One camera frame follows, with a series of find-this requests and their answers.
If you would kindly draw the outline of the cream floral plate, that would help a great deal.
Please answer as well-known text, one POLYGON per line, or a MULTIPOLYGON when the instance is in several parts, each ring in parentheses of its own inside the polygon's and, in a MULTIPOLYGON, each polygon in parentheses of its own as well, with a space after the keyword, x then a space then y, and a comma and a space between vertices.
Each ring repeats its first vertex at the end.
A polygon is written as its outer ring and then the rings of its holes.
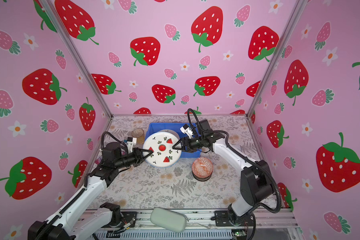
POLYGON ((180 138, 179 134, 178 134, 177 132, 173 131, 173 130, 168 130, 168 129, 166 129, 166 130, 160 130, 160 132, 170 133, 170 134, 174 135, 177 139, 180 138))

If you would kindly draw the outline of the red patterned bowl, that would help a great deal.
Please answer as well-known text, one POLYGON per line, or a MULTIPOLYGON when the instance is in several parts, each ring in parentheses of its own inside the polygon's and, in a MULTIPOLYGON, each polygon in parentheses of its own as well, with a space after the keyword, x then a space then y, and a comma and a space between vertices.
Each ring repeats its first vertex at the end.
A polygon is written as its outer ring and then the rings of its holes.
POLYGON ((192 173, 198 177, 212 175, 213 170, 213 163, 204 157, 196 159, 192 164, 192 173))

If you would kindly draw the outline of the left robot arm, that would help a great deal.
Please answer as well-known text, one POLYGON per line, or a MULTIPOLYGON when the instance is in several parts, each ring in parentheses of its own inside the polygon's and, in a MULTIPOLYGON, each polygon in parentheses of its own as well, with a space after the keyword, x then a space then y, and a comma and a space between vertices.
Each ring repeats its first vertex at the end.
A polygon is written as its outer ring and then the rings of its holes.
POLYGON ((77 224, 87 207, 100 195, 123 170, 137 167, 154 153, 152 149, 132 148, 122 154, 122 148, 108 144, 102 149, 100 164, 89 173, 80 189, 59 210, 44 222, 34 222, 28 230, 29 240, 85 240, 104 226, 129 226, 120 206, 105 203, 91 217, 77 224))

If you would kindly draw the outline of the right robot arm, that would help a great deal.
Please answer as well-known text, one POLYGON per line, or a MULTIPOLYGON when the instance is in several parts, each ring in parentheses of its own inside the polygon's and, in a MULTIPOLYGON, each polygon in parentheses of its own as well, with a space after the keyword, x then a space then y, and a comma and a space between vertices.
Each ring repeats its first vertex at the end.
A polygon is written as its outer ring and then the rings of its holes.
POLYGON ((228 207, 227 219, 231 224, 241 224, 259 207, 273 214, 281 210, 282 196, 267 162, 255 161, 240 152, 230 144, 229 133, 213 131, 207 120, 197 122, 196 126, 185 124, 180 130, 187 136, 175 143, 174 150, 193 153, 208 148, 240 172, 241 196, 228 207))

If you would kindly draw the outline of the amber glass cup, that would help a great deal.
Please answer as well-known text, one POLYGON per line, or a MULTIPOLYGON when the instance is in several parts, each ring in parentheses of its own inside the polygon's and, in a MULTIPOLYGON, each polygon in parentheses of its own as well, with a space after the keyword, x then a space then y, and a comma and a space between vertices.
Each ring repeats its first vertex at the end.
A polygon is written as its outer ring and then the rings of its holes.
POLYGON ((145 141, 145 131, 141 128, 136 128, 132 131, 132 137, 137 139, 137 145, 141 145, 145 141))

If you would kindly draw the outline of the dark bottom bowl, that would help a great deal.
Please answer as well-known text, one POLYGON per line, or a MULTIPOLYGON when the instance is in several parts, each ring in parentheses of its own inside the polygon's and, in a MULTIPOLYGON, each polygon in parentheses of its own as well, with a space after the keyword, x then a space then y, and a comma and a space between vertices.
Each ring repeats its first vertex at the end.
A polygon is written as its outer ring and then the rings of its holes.
POLYGON ((211 178, 211 175, 207 176, 207 177, 198 177, 196 175, 193 174, 193 177, 197 180, 197 181, 200 181, 200 182, 205 182, 205 181, 208 181, 210 178, 211 178))

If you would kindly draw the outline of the grey-green pouch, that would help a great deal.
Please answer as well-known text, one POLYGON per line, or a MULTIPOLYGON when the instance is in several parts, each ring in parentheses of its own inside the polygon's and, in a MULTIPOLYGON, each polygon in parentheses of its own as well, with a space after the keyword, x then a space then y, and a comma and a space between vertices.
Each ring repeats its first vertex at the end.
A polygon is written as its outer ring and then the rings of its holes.
POLYGON ((153 209, 150 221, 156 226, 176 233, 183 232, 187 225, 184 215, 162 208, 153 209))

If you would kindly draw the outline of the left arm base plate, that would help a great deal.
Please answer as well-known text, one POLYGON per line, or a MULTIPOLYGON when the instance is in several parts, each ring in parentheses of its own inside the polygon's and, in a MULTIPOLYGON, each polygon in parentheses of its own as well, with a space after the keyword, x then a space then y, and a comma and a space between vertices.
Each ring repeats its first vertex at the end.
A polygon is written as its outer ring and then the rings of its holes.
POLYGON ((116 217, 112 216, 111 221, 102 226, 102 228, 122 228, 126 224, 130 224, 129 228, 134 228, 137 219, 137 212, 127 211, 121 212, 116 217))

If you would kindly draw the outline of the aluminium front rail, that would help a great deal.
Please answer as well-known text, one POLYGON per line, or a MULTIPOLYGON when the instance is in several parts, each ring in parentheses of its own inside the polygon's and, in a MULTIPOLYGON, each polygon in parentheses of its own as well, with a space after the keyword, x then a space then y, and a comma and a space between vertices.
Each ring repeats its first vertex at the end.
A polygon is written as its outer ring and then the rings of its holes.
POLYGON ((249 227, 254 224, 258 228, 288 229, 297 228, 298 224, 289 209, 281 209, 272 214, 264 208, 243 215, 241 224, 230 222, 227 209, 181 209, 167 210, 155 208, 152 210, 122 211, 120 224, 105 224, 103 228, 121 228, 127 226, 137 229, 164 229, 182 233, 185 229, 204 227, 207 229, 249 227))

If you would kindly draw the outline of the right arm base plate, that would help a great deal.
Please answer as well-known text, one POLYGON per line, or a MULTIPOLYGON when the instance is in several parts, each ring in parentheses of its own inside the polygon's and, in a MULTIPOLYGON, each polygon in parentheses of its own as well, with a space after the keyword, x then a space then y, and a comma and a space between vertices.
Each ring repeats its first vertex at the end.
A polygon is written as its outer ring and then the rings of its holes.
POLYGON ((234 212, 228 210, 215 211, 211 220, 215 222, 217 227, 253 227, 256 224, 256 218, 253 214, 237 217, 234 212))

